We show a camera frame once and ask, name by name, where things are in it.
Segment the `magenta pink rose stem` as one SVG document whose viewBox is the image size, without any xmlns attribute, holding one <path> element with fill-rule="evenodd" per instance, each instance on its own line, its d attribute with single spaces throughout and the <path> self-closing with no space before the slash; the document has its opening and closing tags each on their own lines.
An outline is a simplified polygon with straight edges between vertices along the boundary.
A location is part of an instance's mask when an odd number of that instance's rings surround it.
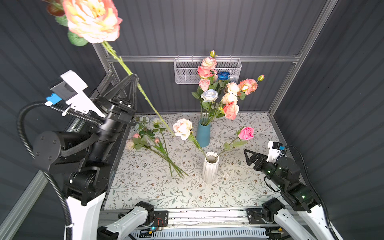
<svg viewBox="0 0 384 240">
<path fill-rule="evenodd" d="M 217 154 L 216 159 L 224 152 L 239 148 L 254 138 L 254 128 L 243 127 L 237 131 L 237 136 L 230 142 L 225 142 L 223 149 Z"/>
</svg>

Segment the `white ribbed ceramic vase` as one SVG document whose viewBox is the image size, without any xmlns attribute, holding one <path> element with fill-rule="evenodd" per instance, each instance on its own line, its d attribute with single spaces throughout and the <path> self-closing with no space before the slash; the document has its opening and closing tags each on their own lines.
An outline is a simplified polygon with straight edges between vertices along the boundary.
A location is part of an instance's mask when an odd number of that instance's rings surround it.
<svg viewBox="0 0 384 240">
<path fill-rule="evenodd" d="M 219 169 L 219 155 L 215 152 L 208 152 L 205 155 L 203 164 L 203 180 L 206 183 L 213 183 Z"/>
</svg>

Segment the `pink coral rose stem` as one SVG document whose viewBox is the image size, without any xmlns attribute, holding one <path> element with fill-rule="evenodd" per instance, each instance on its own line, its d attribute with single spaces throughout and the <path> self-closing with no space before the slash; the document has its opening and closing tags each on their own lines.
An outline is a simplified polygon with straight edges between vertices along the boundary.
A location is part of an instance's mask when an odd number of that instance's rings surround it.
<svg viewBox="0 0 384 240">
<path fill-rule="evenodd" d="M 209 120 L 208 123 L 212 122 L 214 119 L 225 117 L 229 120 L 235 120 L 240 107 L 237 102 L 230 102 L 229 104 L 212 103 L 209 108 Z"/>
</svg>

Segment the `blue ceramic vase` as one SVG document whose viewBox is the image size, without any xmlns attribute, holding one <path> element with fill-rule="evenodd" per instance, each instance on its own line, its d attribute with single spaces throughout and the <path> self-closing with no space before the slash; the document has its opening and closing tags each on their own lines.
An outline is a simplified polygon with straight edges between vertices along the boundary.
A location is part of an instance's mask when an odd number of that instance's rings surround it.
<svg viewBox="0 0 384 240">
<path fill-rule="evenodd" d="M 201 148 L 205 148 L 210 144 L 211 124 L 203 125 L 203 120 L 199 121 L 196 139 Z"/>
</svg>

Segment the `cream rose stem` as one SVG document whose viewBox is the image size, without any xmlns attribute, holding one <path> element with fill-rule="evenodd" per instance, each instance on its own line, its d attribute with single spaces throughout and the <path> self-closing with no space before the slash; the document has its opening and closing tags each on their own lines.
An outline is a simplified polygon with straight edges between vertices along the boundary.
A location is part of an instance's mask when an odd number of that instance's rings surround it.
<svg viewBox="0 0 384 240">
<path fill-rule="evenodd" d="M 191 141 L 195 147 L 206 157 L 206 153 L 203 148 L 198 143 L 196 137 L 192 133 L 193 125 L 192 122 L 187 119 L 179 119 L 173 125 L 173 130 L 175 132 L 175 136 L 181 138 L 183 141 Z"/>
</svg>

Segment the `peach rose flower stem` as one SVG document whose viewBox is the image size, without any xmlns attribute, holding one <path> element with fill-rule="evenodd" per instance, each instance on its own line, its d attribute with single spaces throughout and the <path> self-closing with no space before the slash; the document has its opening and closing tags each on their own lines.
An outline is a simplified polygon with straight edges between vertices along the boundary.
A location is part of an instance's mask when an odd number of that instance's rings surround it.
<svg viewBox="0 0 384 240">
<path fill-rule="evenodd" d="M 245 79 L 243 81 L 240 81 L 238 84 L 239 92 L 237 93 L 237 96 L 244 100 L 246 96 L 254 93 L 259 86 L 259 82 L 262 82 L 265 79 L 265 75 L 260 75 L 256 80 L 255 79 Z"/>
</svg>

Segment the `white peony flower stem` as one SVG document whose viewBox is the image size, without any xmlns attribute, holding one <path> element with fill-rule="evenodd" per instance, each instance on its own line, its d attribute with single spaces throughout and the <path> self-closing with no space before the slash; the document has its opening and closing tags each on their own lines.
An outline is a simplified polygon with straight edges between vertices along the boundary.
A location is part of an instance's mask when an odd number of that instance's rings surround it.
<svg viewBox="0 0 384 240">
<path fill-rule="evenodd" d="M 227 85 L 221 90 L 218 84 L 218 90 L 213 90 L 218 92 L 218 99 L 216 100 L 216 103 L 223 102 L 223 104 L 229 104 L 230 102 L 237 102 L 238 104 L 239 97 L 237 96 L 237 93 L 240 89 L 236 83 L 228 82 Z"/>
</svg>

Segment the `small pale pink rose stem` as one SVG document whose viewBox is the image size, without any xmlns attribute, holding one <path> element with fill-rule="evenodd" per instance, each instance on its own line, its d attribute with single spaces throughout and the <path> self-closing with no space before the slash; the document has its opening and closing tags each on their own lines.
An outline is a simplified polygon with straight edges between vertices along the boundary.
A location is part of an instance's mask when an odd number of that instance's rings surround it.
<svg viewBox="0 0 384 240">
<path fill-rule="evenodd" d="M 205 115 L 205 108 L 203 107 L 203 102 L 204 99 L 202 97 L 202 94 L 209 89 L 211 85 L 211 81 L 208 79 L 200 79 L 198 83 L 198 88 L 196 92 L 192 92 L 192 96 L 200 101 L 200 106 L 201 106 L 201 117 L 204 117 Z"/>
</svg>

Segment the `white rose stem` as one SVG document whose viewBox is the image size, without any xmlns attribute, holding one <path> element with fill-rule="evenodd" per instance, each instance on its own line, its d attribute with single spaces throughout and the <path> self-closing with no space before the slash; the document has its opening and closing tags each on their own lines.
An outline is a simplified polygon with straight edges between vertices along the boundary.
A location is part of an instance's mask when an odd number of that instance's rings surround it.
<svg viewBox="0 0 384 240">
<path fill-rule="evenodd" d="M 201 125 L 208 126 L 215 116 L 216 100 L 218 92 L 213 89 L 208 89 L 201 94 L 202 119 Z"/>
</svg>

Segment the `large pink rose stem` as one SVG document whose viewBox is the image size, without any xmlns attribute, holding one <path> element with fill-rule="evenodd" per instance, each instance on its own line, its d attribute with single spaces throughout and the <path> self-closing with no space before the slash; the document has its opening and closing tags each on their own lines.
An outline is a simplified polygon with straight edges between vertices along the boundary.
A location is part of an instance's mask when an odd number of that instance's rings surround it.
<svg viewBox="0 0 384 240">
<path fill-rule="evenodd" d="M 211 84 L 213 83 L 214 73 L 212 72 L 211 69 L 209 69 L 207 67 L 199 66 L 198 67 L 198 74 L 199 74 L 200 79 L 208 79 L 211 81 Z"/>
</svg>

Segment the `peach peony flower stem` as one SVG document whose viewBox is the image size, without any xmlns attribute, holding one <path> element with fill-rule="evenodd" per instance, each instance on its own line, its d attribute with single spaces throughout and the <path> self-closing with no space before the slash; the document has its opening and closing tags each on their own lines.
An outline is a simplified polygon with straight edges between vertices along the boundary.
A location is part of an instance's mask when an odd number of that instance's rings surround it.
<svg viewBox="0 0 384 240">
<path fill-rule="evenodd" d="M 69 29 L 69 40 L 80 38 L 91 44 L 102 44 L 105 50 L 125 70 L 128 76 L 134 73 L 123 58 L 110 45 L 120 36 L 122 19 L 113 1 L 45 1 L 47 12 L 62 18 L 60 24 Z"/>
</svg>

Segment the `blue artificial rose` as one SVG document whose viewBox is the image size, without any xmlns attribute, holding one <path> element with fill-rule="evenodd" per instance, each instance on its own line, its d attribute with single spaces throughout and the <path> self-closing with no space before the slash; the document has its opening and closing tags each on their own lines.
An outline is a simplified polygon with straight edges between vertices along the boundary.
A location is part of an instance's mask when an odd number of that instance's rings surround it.
<svg viewBox="0 0 384 240">
<path fill-rule="evenodd" d="M 221 90 L 229 82 L 229 80 L 230 80 L 230 73 L 229 72 L 219 72 L 217 74 L 217 76 L 218 76 L 217 80 L 218 80 L 219 87 L 220 87 L 220 90 Z"/>
</svg>

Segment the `pink carnation flower stem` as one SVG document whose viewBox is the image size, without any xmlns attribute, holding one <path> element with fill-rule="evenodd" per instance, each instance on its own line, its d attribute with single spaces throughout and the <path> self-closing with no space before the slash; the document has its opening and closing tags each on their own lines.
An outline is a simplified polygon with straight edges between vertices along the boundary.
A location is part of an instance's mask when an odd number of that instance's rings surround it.
<svg viewBox="0 0 384 240">
<path fill-rule="evenodd" d="M 215 67 L 217 66 L 217 60 L 216 60 L 217 54 L 215 50 L 210 51 L 210 56 L 203 59 L 200 66 L 207 67 L 212 70 L 214 73 L 213 79 L 215 80 L 217 78 L 217 71 L 215 70 Z"/>
</svg>

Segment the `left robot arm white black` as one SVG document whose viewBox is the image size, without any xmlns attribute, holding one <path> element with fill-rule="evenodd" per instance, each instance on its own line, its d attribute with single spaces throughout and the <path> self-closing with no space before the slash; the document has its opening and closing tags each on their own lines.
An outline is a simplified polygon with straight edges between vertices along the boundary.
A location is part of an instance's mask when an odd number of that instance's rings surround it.
<svg viewBox="0 0 384 240">
<path fill-rule="evenodd" d="M 85 98 L 83 114 L 90 122 L 83 133 L 46 131 L 34 145 L 34 164 L 50 174 L 63 174 L 64 201 L 71 220 L 66 230 L 74 240 L 123 240 L 137 227 L 148 227 L 155 218 L 154 207 L 139 202 L 112 224 L 99 227 L 99 216 L 124 148 L 134 125 L 138 76 L 123 79 L 94 100 Z"/>
</svg>

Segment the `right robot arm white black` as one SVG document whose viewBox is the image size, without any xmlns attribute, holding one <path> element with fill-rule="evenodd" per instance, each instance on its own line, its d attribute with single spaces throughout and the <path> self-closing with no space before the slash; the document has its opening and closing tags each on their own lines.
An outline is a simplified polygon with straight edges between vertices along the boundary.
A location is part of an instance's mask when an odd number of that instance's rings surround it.
<svg viewBox="0 0 384 240">
<path fill-rule="evenodd" d="M 261 215 L 267 224 L 277 223 L 295 240 L 341 240 L 342 236 L 331 223 L 324 200 L 310 181 L 308 171 L 304 182 L 300 181 L 302 170 L 295 160 L 286 157 L 286 151 L 295 146 L 271 148 L 268 155 L 244 150 L 247 165 L 265 175 L 276 188 L 273 192 L 281 198 L 271 198 L 262 205 Z"/>
</svg>

